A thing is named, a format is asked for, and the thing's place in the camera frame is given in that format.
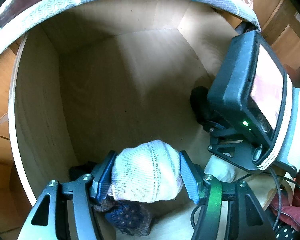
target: metal bolt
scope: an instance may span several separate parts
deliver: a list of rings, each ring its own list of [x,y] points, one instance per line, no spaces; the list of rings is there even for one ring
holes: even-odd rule
[[[246,185],[247,185],[247,183],[244,180],[239,182],[240,187],[245,187]]]
[[[91,179],[91,177],[92,177],[91,174],[86,173],[86,174],[84,174],[84,175],[82,176],[82,179],[83,179],[83,180],[89,180],[89,179]]]
[[[204,176],[204,178],[205,178],[206,180],[212,180],[212,179],[213,179],[213,176],[212,176],[211,174],[206,174],[206,175]]]
[[[53,187],[53,186],[55,186],[57,184],[58,184],[58,182],[55,179],[49,181],[49,186],[50,187]]]

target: rolled sock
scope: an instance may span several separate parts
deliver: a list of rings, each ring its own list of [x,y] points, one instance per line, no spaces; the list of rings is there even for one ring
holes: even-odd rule
[[[180,156],[160,140],[124,149],[116,158],[108,191],[115,200],[170,200],[183,186]]]
[[[235,177],[235,167],[231,163],[212,155],[204,168],[204,173],[211,174],[223,182],[232,182]]]

